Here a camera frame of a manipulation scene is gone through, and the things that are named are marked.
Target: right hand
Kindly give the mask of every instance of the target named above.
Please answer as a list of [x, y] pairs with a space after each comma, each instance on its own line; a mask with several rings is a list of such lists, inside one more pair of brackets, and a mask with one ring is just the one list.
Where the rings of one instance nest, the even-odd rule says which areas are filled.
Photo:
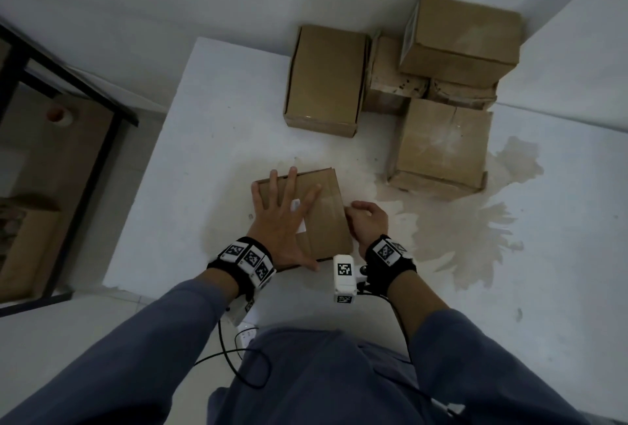
[[362, 200], [345, 207], [345, 215], [352, 237], [360, 244], [360, 256], [366, 259], [367, 248], [381, 235], [388, 235], [388, 215], [376, 203]]

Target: gray sweatshirt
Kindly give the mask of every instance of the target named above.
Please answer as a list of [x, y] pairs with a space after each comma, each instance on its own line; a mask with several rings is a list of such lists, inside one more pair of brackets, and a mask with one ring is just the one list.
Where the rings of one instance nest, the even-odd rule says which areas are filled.
[[[161, 424], [225, 311], [199, 280], [174, 287], [97, 342], [0, 419], [23, 424]], [[410, 340], [412, 361], [342, 331], [281, 328], [251, 343], [234, 379], [209, 398], [208, 424], [560, 423], [587, 421], [458, 311], [433, 313]], [[212, 373], [211, 361], [199, 365]], [[453, 419], [421, 397], [466, 405]]]

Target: hand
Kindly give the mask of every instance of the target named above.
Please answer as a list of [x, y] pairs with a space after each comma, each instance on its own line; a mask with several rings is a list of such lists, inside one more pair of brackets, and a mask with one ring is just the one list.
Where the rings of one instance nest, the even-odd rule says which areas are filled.
[[269, 206], [267, 209], [264, 209], [258, 183], [254, 182], [251, 185], [255, 222], [251, 225], [247, 237], [257, 240], [268, 249], [277, 271], [285, 270], [294, 265], [302, 265], [312, 271], [318, 271], [318, 262], [307, 257], [297, 246], [296, 231], [301, 225], [303, 217], [320, 194], [322, 187], [320, 184], [312, 187], [305, 195], [299, 208], [291, 212], [290, 203], [294, 199], [296, 167], [290, 167], [281, 205], [278, 205], [277, 171], [273, 169], [270, 177], [268, 186]]
[[345, 214], [351, 235], [360, 244], [360, 256], [366, 259], [366, 249], [381, 235], [388, 235], [388, 215], [376, 203], [362, 200], [351, 202]]

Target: cardboard on shelf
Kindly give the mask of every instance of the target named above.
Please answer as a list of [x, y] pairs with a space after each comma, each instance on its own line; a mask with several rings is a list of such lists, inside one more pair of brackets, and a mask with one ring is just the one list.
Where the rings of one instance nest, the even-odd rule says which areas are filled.
[[456, 0], [419, 0], [406, 25], [399, 71], [488, 88], [519, 63], [521, 15]]
[[20, 199], [0, 199], [0, 302], [31, 295], [60, 213]]
[[455, 199], [486, 187], [492, 112], [412, 100], [388, 162], [390, 185]]
[[459, 108], [486, 111], [497, 101], [497, 83], [490, 88], [473, 88], [433, 78], [429, 81], [425, 98]]
[[363, 33], [302, 26], [288, 75], [286, 124], [353, 137], [368, 52], [369, 38]]
[[363, 111], [401, 116], [411, 98], [422, 98], [429, 80], [399, 72], [401, 40], [376, 34], [366, 74]]
[[[279, 203], [283, 199], [288, 176], [279, 177]], [[268, 186], [270, 179], [259, 182], [259, 192], [268, 208]], [[336, 171], [329, 167], [318, 171], [298, 173], [294, 198], [301, 201], [309, 189], [321, 184], [322, 190], [310, 211], [305, 215], [305, 229], [296, 234], [296, 243], [306, 255], [322, 261], [334, 255], [349, 255], [353, 251], [353, 239], [340, 195]]]

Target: black metal frame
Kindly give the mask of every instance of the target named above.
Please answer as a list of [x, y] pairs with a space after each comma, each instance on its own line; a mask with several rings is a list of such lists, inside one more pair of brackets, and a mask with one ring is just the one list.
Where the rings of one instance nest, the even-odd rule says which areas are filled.
[[74, 292], [69, 288], [66, 288], [66, 291], [60, 294], [54, 294], [59, 278], [61, 278], [61, 273], [63, 272], [63, 266], [68, 254], [70, 253], [70, 247], [72, 246], [72, 242], [79, 230], [80, 223], [85, 216], [87, 206], [89, 205], [89, 201], [94, 193], [96, 184], [98, 183], [98, 178], [100, 177], [107, 160], [107, 156], [109, 155], [109, 152], [111, 152], [115, 136], [118, 133], [122, 121], [127, 121], [133, 126], [138, 126], [139, 122], [137, 121], [136, 114], [129, 108], [115, 100], [110, 99], [108, 96], [103, 95], [85, 81], [73, 75], [71, 72], [66, 70], [60, 62], [55, 61], [53, 57], [45, 54], [41, 49], [36, 48], [33, 42], [16, 35], [2, 25], [0, 25], [0, 39], [11, 45], [11, 50], [6, 56], [4, 65], [0, 70], [0, 123], [2, 122], [4, 112], [11, 102], [13, 93], [20, 82], [39, 91], [49, 98], [53, 98], [54, 96], [60, 94], [58, 89], [50, 86], [45, 81], [40, 80], [38, 77], [26, 71], [26, 65], [30, 60], [34, 60], [41, 64], [44, 68], [50, 70], [54, 75], [57, 75], [62, 80], [80, 90], [87, 97], [98, 102], [103, 107], [114, 113], [111, 123], [109, 124], [109, 129], [107, 130], [102, 145], [100, 146], [100, 151], [98, 151], [94, 167], [92, 167], [85, 189], [83, 190], [77, 208], [74, 212], [74, 216], [70, 222], [70, 226], [68, 227], [65, 239], [59, 249], [59, 254], [57, 255], [57, 259], [53, 265], [50, 277], [44, 287], [42, 296], [28, 301], [19, 302], [11, 306], [0, 307], [0, 318], [2, 318], [4, 316], [21, 313], [23, 311], [35, 310], [43, 306], [49, 306], [51, 304], [72, 299], [72, 294]]

